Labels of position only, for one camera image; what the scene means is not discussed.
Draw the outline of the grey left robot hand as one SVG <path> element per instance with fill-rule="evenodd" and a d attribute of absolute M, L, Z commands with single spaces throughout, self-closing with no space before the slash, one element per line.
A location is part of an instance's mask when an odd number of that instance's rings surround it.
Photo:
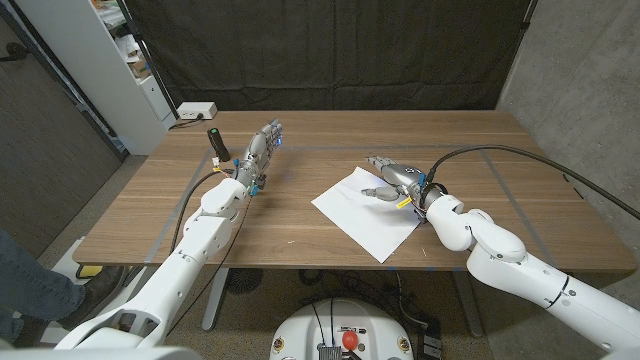
<path fill-rule="evenodd" d="M 282 124 L 278 118 L 256 132 L 247 146 L 243 158 L 234 171 L 233 179 L 247 190 L 264 187 L 264 173 L 275 149 L 282 143 Z"/>

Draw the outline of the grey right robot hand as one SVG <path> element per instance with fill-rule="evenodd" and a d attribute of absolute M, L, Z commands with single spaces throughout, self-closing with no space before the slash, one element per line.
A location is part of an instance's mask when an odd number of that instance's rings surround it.
<path fill-rule="evenodd" d="M 387 186 L 362 189 L 361 194 L 386 202 L 405 196 L 422 223 L 428 222 L 426 212 L 430 204 L 448 193 L 444 185 L 427 180 L 427 176 L 416 167 L 381 156 L 370 156 L 366 160 L 381 172 Z"/>

